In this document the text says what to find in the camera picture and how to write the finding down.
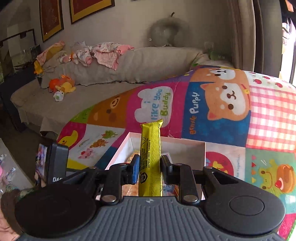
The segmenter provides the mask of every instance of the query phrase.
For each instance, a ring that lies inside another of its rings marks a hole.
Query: yellow wrapper
[[[163,120],[142,124],[139,197],[162,196],[160,128]]]

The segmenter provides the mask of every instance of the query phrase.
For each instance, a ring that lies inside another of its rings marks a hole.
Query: sofa
[[[147,82],[180,75],[189,70],[196,48],[148,47],[130,50],[119,58],[116,71],[93,61],[89,67],[69,62],[60,64],[16,90],[11,101],[18,110],[20,121],[42,135],[50,132],[56,138],[63,126],[82,110],[116,94]],[[48,86],[51,79],[65,74],[75,80],[76,91],[56,102]]]

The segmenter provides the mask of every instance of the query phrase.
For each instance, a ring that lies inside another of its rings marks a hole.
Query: plush doll
[[[59,85],[61,85],[61,84],[63,84],[63,83],[60,83],[60,79],[53,79],[53,80],[51,80],[51,81],[49,82],[49,86],[48,86],[48,88],[51,90],[51,92],[56,93],[56,92],[57,92],[57,89],[55,88],[55,86],[56,86],[56,85],[59,86]]]
[[[61,58],[60,58],[60,63],[68,63],[73,59],[73,53],[70,55],[64,54]]]
[[[65,82],[61,86],[56,85],[56,89],[58,91],[54,94],[54,98],[56,101],[62,101],[65,97],[65,94],[75,91],[76,87],[73,87],[69,82]]]

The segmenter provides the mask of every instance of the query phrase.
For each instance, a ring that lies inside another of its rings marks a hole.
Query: metal screw
[[[183,198],[186,202],[196,202],[198,200],[198,197],[195,195],[186,195]]]
[[[105,195],[102,197],[102,200],[104,202],[115,202],[116,201],[116,197],[113,195]]]

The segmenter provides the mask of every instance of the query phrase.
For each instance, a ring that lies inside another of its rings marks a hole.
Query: framed picture
[[[62,0],[39,0],[39,13],[43,42],[64,29]]]
[[[114,0],[69,0],[71,23],[98,11],[114,7]]]

